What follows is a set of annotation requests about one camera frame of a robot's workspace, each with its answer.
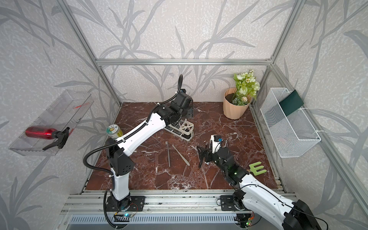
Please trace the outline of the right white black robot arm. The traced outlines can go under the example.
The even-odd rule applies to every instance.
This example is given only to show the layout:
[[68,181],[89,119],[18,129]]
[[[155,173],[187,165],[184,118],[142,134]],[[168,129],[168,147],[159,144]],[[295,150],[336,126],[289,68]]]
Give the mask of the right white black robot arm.
[[214,163],[220,168],[225,180],[235,189],[234,203],[238,209],[247,209],[259,214],[279,230],[320,230],[318,220],[309,206],[300,199],[296,202],[274,192],[259,182],[234,160],[227,147],[197,147],[199,167],[203,162]]

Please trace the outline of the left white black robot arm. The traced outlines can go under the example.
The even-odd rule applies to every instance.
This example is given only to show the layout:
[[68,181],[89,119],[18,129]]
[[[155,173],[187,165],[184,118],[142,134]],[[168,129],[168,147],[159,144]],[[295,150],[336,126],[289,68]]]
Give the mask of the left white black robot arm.
[[[130,196],[128,188],[129,174],[134,168],[130,155],[158,131],[169,125],[177,125],[188,114],[193,99],[186,94],[185,89],[179,88],[177,93],[170,98],[170,101],[170,105],[166,105],[168,101],[158,103],[140,125],[117,140],[111,139],[105,146],[94,149],[84,156],[82,160],[84,166],[106,172],[113,179],[112,196],[117,202],[125,201]],[[88,163],[90,156],[103,149],[111,151],[109,153],[110,170]]]

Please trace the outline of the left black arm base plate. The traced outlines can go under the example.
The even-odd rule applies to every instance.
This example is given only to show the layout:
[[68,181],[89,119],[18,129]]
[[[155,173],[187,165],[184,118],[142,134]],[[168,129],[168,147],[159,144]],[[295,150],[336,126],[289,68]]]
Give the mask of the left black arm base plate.
[[107,212],[130,211],[142,212],[145,204],[145,196],[127,196],[121,201],[109,196],[105,203]]

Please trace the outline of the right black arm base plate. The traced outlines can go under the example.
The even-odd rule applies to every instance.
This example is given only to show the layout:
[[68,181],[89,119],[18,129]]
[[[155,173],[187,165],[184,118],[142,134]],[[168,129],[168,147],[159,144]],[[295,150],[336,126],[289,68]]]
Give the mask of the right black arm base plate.
[[222,211],[243,211],[245,207],[234,199],[231,195],[220,196],[220,206]]

